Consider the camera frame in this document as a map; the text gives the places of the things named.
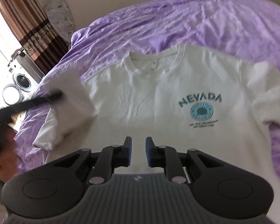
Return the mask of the person's left hand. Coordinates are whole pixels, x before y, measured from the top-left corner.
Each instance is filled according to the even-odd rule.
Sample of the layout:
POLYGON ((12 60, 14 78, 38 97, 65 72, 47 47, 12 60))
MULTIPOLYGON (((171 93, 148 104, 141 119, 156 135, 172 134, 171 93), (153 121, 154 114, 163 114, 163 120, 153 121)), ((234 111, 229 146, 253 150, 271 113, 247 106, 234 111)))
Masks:
POLYGON ((15 130, 8 126, 4 137, 8 144, 7 147, 0 152, 0 180, 4 183, 14 177, 18 170, 18 156, 15 153, 15 135, 15 130))

